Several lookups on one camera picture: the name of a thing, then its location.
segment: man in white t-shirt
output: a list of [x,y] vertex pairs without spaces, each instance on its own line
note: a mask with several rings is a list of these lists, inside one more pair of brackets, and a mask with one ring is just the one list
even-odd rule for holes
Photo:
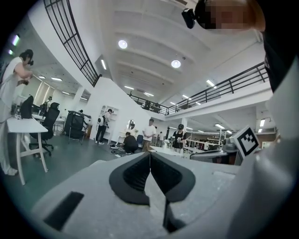
[[10,167],[7,148],[7,122],[11,117],[10,111],[13,104],[14,90],[18,85],[28,85],[33,73],[25,70],[24,66],[33,64],[33,51],[26,50],[22,52],[19,57],[14,58],[5,68],[1,89],[0,89],[0,163],[3,172],[6,175],[13,176],[18,171]]
[[142,152],[147,151],[147,144],[151,142],[152,137],[156,134],[156,128],[153,126],[154,120],[149,120],[149,125],[145,127],[143,132]]

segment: person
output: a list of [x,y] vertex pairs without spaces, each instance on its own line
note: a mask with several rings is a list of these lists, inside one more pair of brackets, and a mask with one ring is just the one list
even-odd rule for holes
[[135,150],[138,149],[138,143],[134,136],[130,132],[126,132],[126,138],[121,144],[121,147],[126,151],[127,155],[135,153]]
[[175,137],[175,140],[173,142],[173,147],[179,151],[183,148],[183,143],[186,141],[186,133],[184,132],[184,125],[179,124],[178,125],[178,132],[174,132],[173,136]]
[[10,166],[7,148],[7,119],[13,103],[14,90],[21,84],[28,85],[33,73],[24,66],[32,62],[33,51],[28,49],[14,58],[5,68],[0,88],[0,163],[4,174],[13,176],[18,171]]
[[148,142],[151,142],[152,137],[156,134],[156,128],[153,126],[154,120],[149,120],[149,125],[145,127],[145,129],[142,131],[143,133],[143,141],[142,141],[142,152],[147,151],[147,144]]
[[159,134],[159,140],[158,140],[157,146],[162,147],[164,140],[165,140],[165,136],[161,131],[160,134]]
[[113,113],[112,109],[109,109],[107,112],[105,112],[102,117],[103,117],[103,120],[104,120],[104,123],[102,126],[99,126],[98,127],[98,132],[97,132],[97,135],[95,136],[95,138],[93,139],[95,141],[95,143],[97,144],[101,144],[103,145],[104,142],[103,142],[103,139],[104,139],[104,133],[107,129],[107,126],[108,126],[108,122],[110,122],[110,118],[111,118],[111,114]]
[[298,52],[298,17],[294,2],[265,0],[199,0],[182,12],[188,28],[195,20],[210,31],[220,33],[254,29],[262,33],[265,67],[274,92],[286,76]]

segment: gray floor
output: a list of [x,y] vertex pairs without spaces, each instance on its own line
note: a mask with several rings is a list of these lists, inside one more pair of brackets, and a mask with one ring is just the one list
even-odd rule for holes
[[[15,138],[11,135],[9,141],[15,142]],[[100,146],[92,140],[84,140],[82,145],[77,141],[68,144],[68,138],[61,135],[54,136],[48,143],[54,145],[54,150],[52,157],[44,154],[49,170],[47,173],[43,170],[41,160],[32,155],[21,158],[26,181],[24,186],[21,185],[19,175],[4,176],[2,173],[3,182],[14,203],[27,211],[31,210],[35,202],[46,192],[81,169],[97,160],[109,161],[117,158],[111,153],[107,142]],[[17,169],[14,144],[10,143],[9,148],[11,165]]]

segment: office chair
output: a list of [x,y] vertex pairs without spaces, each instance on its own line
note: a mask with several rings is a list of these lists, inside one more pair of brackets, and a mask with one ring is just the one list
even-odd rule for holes
[[[57,103],[52,103],[48,110],[47,116],[42,123],[42,125],[48,130],[47,132],[41,133],[42,141],[44,141],[44,143],[42,142],[42,147],[49,153],[49,156],[51,156],[52,153],[47,149],[47,147],[51,147],[52,150],[54,147],[53,145],[48,144],[47,140],[51,139],[54,135],[53,126],[59,113],[60,111],[58,110]],[[31,133],[30,135],[32,138],[38,140],[37,133]],[[38,146],[38,143],[30,143],[29,148],[31,149],[32,146]]]
[[83,128],[85,129],[84,116],[79,115],[77,113],[73,113],[70,126],[71,127],[69,131],[68,143],[70,143],[70,140],[75,140],[75,141],[79,141],[82,144],[84,139],[84,133],[85,133],[85,131],[82,131]]

